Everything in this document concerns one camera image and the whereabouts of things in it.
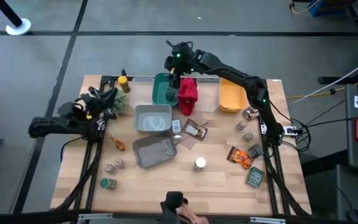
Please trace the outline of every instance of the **green container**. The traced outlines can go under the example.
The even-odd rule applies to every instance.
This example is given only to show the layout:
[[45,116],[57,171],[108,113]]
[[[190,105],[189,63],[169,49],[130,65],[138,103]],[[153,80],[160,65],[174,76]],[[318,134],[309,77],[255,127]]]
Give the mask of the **green container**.
[[165,92],[169,87],[169,74],[159,73],[154,78],[153,85],[153,104],[155,105],[170,105],[176,107],[178,104],[178,90],[176,90],[176,97],[174,101],[168,101],[165,97]]

